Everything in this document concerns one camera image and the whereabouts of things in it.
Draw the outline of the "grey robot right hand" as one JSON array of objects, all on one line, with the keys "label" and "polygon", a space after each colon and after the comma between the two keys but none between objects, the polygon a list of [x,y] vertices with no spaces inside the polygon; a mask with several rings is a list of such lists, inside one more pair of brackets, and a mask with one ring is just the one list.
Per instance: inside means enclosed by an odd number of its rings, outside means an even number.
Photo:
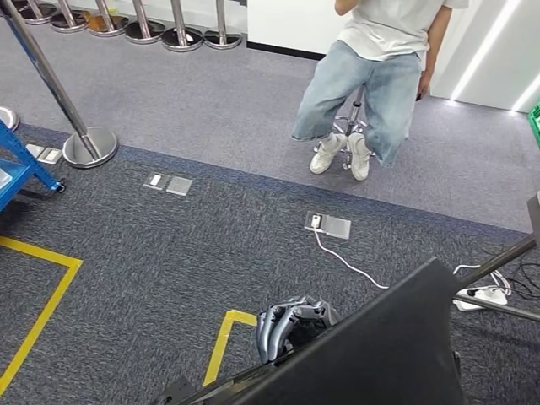
[{"label": "grey robot right hand", "polygon": [[310,343],[340,320],[336,310],[325,300],[292,297],[256,316],[256,347],[262,363],[272,363]]}]

